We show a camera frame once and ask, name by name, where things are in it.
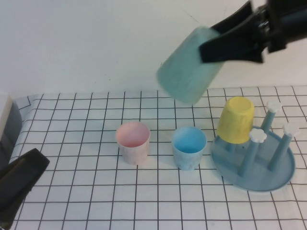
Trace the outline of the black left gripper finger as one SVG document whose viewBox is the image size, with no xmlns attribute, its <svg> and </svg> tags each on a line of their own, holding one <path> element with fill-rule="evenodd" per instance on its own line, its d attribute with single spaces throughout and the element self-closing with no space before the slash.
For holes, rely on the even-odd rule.
<svg viewBox="0 0 307 230">
<path fill-rule="evenodd" d="M 23 200 L 50 161 L 34 148 L 0 171 L 0 225 L 10 227 Z"/>
</svg>

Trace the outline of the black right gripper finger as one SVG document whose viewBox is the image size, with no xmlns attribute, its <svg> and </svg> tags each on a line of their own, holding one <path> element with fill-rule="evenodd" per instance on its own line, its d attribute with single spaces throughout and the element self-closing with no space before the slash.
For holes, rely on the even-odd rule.
<svg viewBox="0 0 307 230">
<path fill-rule="evenodd" d="M 211 26 L 211 29 L 218 32 L 220 35 L 238 34 L 252 34 L 255 32 L 254 22 L 249 20 L 253 15 L 252 3 L 248 0 L 239 10 L 228 16 L 221 22 Z"/>
<path fill-rule="evenodd" d="M 219 35 L 199 46 L 203 63 L 224 62 L 230 60 L 263 63 L 262 53 L 252 54 L 252 34 Z"/>
</svg>

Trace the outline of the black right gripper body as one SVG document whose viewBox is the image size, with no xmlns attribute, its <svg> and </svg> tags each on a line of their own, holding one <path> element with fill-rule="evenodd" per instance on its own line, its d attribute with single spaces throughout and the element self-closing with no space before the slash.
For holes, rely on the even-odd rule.
<svg viewBox="0 0 307 230">
<path fill-rule="evenodd" d="M 267 0 L 265 4 L 252 10 L 252 54 L 260 54 L 265 48 L 270 53 L 286 49 L 282 17 L 288 10 L 288 0 Z"/>
</svg>

